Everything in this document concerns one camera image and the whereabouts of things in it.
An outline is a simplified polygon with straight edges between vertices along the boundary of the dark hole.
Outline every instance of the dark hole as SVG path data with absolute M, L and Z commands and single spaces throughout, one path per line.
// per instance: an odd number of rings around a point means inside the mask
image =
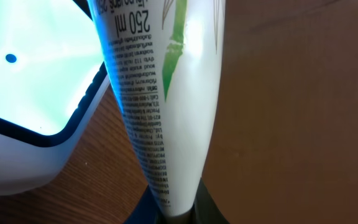
M 14 54 L 7 54 L 5 56 L 5 59 L 9 62 L 9 63 L 15 63 L 17 58 Z

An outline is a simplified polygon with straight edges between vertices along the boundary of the green leaf graphic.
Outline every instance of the green leaf graphic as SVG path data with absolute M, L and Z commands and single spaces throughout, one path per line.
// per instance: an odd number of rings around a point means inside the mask
M 175 20 L 173 22 L 173 33 L 171 43 L 165 53 L 164 65 L 162 67 L 162 80 L 164 85 L 165 100 L 167 100 L 168 89 L 171 83 L 179 58 L 183 54 L 183 40 L 185 35 L 187 0 L 177 0 L 175 9 Z

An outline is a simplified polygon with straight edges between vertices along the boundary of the blue dot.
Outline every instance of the blue dot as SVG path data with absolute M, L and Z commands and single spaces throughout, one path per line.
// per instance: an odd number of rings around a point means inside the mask
M 9 63 L 15 63 L 17 58 L 14 54 L 7 54 L 5 56 L 5 59 L 9 62 Z

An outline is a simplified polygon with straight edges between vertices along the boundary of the wooden surface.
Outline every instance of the wooden surface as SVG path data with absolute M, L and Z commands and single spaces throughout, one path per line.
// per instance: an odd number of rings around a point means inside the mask
M 227 1 L 203 177 L 233 224 L 358 223 L 358 0 Z M 122 223 L 145 186 L 109 90 L 63 172 L 0 197 L 0 222 Z

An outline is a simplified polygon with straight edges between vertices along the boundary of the tube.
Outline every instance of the tube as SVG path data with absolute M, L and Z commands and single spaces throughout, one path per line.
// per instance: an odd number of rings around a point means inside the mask
M 165 217 L 185 216 L 211 139 L 225 0 L 88 0 L 126 130 Z

